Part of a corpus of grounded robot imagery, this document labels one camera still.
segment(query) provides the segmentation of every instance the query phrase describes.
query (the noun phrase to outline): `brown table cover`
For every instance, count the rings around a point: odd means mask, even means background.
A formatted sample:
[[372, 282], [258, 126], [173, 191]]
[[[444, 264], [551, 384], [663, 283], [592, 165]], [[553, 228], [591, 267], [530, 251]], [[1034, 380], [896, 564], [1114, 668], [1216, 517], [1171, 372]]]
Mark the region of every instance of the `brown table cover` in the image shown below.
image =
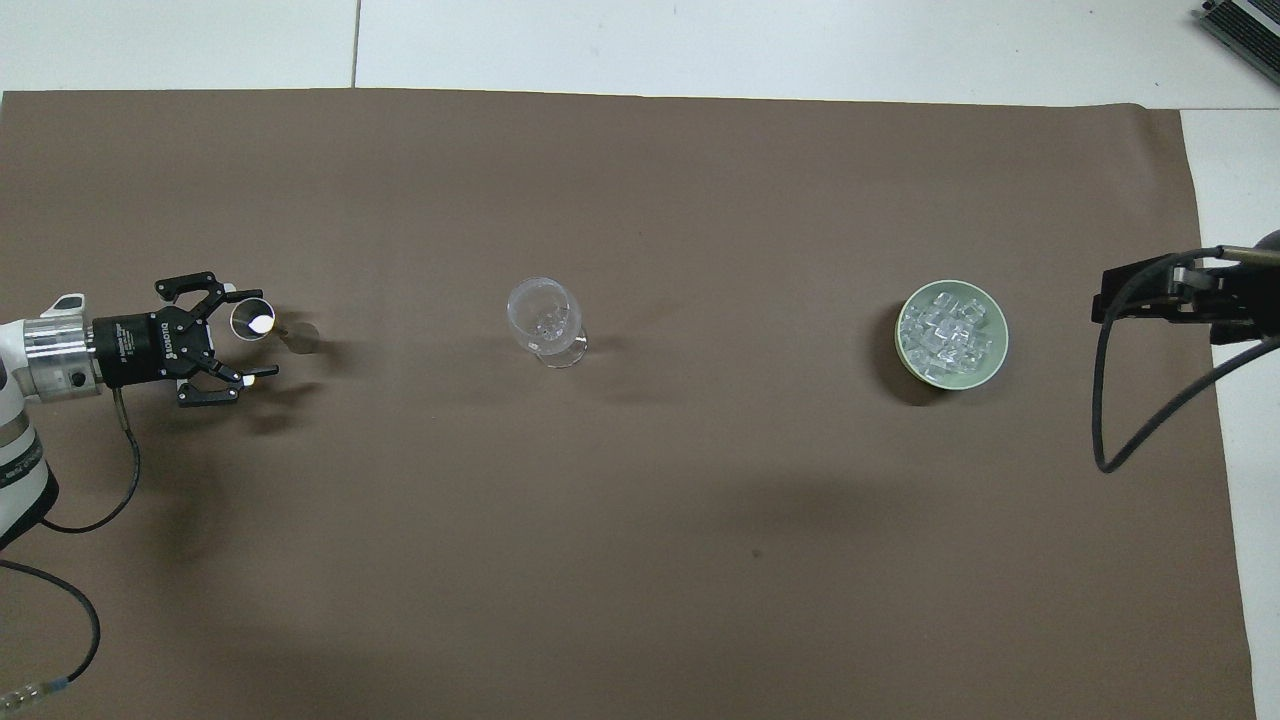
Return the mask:
[[[143, 484], [4, 556], [97, 661], [33, 717], [1251, 717], [1211, 393], [1089, 452], [1101, 272], [1198, 246], [1176, 113], [439, 91], [9, 92], [0, 320], [163, 277], [261, 287], [316, 355], [236, 406], [127, 388]], [[503, 305], [548, 274], [590, 351]], [[916, 287], [1005, 309], [987, 386], [891, 343]], [[1210, 363], [1119, 325], [1108, 439]], [[87, 523], [108, 397], [36, 407]], [[74, 602], [0, 577], [0, 685]]]

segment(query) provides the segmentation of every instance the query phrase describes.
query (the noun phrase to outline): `bowl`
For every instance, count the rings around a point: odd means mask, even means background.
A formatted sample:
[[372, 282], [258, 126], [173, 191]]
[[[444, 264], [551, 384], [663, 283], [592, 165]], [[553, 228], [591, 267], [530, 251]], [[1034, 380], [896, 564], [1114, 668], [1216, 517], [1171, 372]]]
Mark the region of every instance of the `bowl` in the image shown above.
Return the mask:
[[[986, 324], [980, 327], [980, 332], [991, 338], [991, 350], [982, 356], [972, 373], [929, 373], [925, 375], [908, 361], [906, 348], [902, 347], [901, 329], [909, 310], [914, 307], [923, 311], [942, 292], [954, 295], [959, 305], [977, 300], [987, 307]], [[911, 297], [902, 304], [897, 322], [893, 323], [893, 346], [897, 347], [897, 357], [902, 365], [920, 382], [942, 389], [970, 389], [993, 378], [1004, 366], [1005, 356], [1009, 355], [1009, 322], [1005, 319], [1000, 304], [980, 287], [964, 281], [934, 281], [913, 292]]]

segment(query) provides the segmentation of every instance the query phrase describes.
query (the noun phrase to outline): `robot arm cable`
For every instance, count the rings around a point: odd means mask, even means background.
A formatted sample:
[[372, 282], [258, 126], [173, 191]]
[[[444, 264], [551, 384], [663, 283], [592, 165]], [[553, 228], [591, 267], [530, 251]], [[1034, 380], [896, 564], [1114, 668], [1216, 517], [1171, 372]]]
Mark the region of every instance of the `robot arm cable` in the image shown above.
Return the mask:
[[68, 528], [64, 525], [59, 525], [58, 523], [54, 523], [47, 518], [41, 518], [40, 524], [45, 525], [51, 530], [58, 530], [59, 533], [70, 533], [70, 534], [79, 534], [79, 533], [87, 533], [90, 530], [96, 530], [102, 525], [114, 520], [115, 516], [119, 515], [122, 510], [124, 510], [124, 506], [128, 505], [131, 500], [133, 500], [133, 493], [134, 491], [138, 489], [138, 479], [142, 477], [142, 452], [141, 450], [138, 450], [138, 439], [133, 437], [133, 428], [129, 427], [129, 414], [124, 409], [124, 397], [120, 395], [120, 388], [113, 388], [111, 397], [115, 400], [115, 419], [119, 420], [120, 429], [124, 430], [124, 437], [128, 438], [129, 441], [129, 450], [132, 450], [133, 452], [133, 479], [129, 482], [129, 489], [124, 493], [124, 498], [120, 500], [120, 503], [116, 505], [114, 510], [108, 512], [101, 520], [88, 525], [83, 525], [79, 528]]
[[1133, 278], [1130, 278], [1129, 282], [1126, 282], [1120, 288], [1120, 291], [1115, 296], [1115, 300], [1112, 300], [1111, 305], [1107, 307], [1106, 316], [1102, 320], [1102, 329], [1098, 332], [1097, 355], [1094, 356], [1093, 360], [1093, 404], [1092, 404], [1093, 461], [1097, 464], [1098, 469], [1102, 470], [1103, 473], [1112, 473], [1117, 468], [1120, 468], [1120, 465], [1123, 465], [1125, 460], [1128, 460], [1129, 456], [1133, 455], [1133, 451], [1138, 450], [1138, 446], [1146, 442], [1146, 439], [1151, 437], [1153, 432], [1156, 432], [1156, 428], [1158, 428], [1183, 405], [1190, 401], [1190, 398], [1199, 395], [1204, 388], [1222, 379], [1229, 373], [1252, 363], [1253, 360], [1257, 360], [1258, 357], [1262, 357], [1267, 352], [1280, 348], [1280, 336], [1263, 338], [1263, 341], [1260, 345], [1251, 347], [1249, 350], [1245, 350], [1244, 352], [1236, 355], [1235, 357], [1228, 360], [1226, 363], [1222, 363], [1217, 368], [1213, 368], [1204, 375], [1201, 375], [1198, 379], [1196, 379], [1196, 382], [1187, 386], [1187, 388], [1184, 388], [1181, 392], [1174, 396], [1172, 400], [1166, 402], [1164, 407], [1156, 411], [1156, 414], [1152, 415], [1151, 419], [1148, 419], [1142, 425], [1142, 428], [1139, 428], [1138, 432], [1134, 433], [1132, 438], [1129, 438], [1129, 442], [1124, 443], [1120, 451], [1116, 452], [1115, 457], [1107, 460], [1106, 451], [1102, 447], [1102, 377], [1106, 369], [1107, 341], [1111, 338], [1111, 325], [1115, 324], [1116, 319], [1125, 310], [1125, 305], [1129, 301], [1129, 297], [1133, 295], [1134, 290], [1139, 287], [1143, 282], [1149, 281], [1157, 274], [1167, 272], [1169, 268], [1172, 268], [1179, 263], [1185, 263], [1187, 260], [1196, 260], [1199, 258], [1222, 258], [1222, 256], [1224, 256], [1224, 249], [1219, 246], [1203, 250], [1192, 250], [1188, 252], [1180, 252], [1176, 255], [1170, 255], [1167, 258], [1164, 258], [1156, 263], [1152, 263], [1142, 272], [1135, 274]]

